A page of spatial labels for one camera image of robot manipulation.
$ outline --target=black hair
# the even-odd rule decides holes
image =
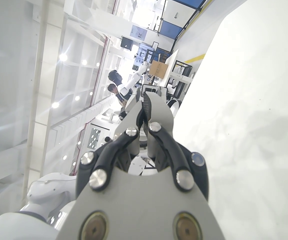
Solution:
[[[122,83],[122,77],[117,72],[117,70],[110,71],[108,78],[110,81],[113,81],[116,85],[119,85]]]
[[[109,86],[107,86],[107,89],[109,92],[112,92],[114,88],[116,88],[116,86],[113,83],[111,83]]]

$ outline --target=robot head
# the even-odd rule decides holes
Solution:
[[[110,71],[108,78],[110,81],[113,81],[116,85],[119,85],[122,83],[122,76],[116,71]]]

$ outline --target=white humanoid robot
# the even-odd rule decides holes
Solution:
[[[127,171],[140,152],[142,126],[158,172],[140,177]],[[172,132],[170,108],[146,92],[113,139],[82,156],[77,176],[52,173],[31,184],[28,204],[0,216],[0,239],[144,240],[151,232],[158,240],[225,240],[207,202],[205,159]],[[46,221],[60,210],[66,219],[55,229]]]
[[[131,95],[136,92],[135,84],[140,80],[141,75],[147,71],[148,67],[149,63],[144,61],[143,64],[139,66],[139,69],[132,75],[130,80],[125,84],[122,83],[123,78],[116,70],[111,71],[108,77],[110,81],[115,83],[121,96],[125,100],[129,100]]]

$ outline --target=yellow floor stripe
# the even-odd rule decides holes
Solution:
[[[184,30],[183,33],[181,33],[181,35],[178,37],[177,41],[186,33],[186,31],[191,27],[191,25],[193,25],[193,23],[198,19],[198,17],[205,11],[205,9],[209,6],[209,4],[212,2],[213,0],[209,0],[207,2],[206,5],[203,6],[202,10],[199,12],[199,14],[197,14],[193,20],[188,24],[186,30]]]
[[[191,58],[187,61],[184,61],[186,64],[189,64],[189,63],[192,63],[194,61],[199,61],[199,60],[202,60],[203,58],[205,57],[205,54],[203,55],[200,55],[200,56],[197,56],[197,57],[194,57],[194,58]]]

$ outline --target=cardboard box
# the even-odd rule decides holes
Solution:
[[[167,67],[168,67],[167,64],[153,60],[148,74],[155,76],[155,77],[158,77],[160,79],[163,79],[165,76]]]

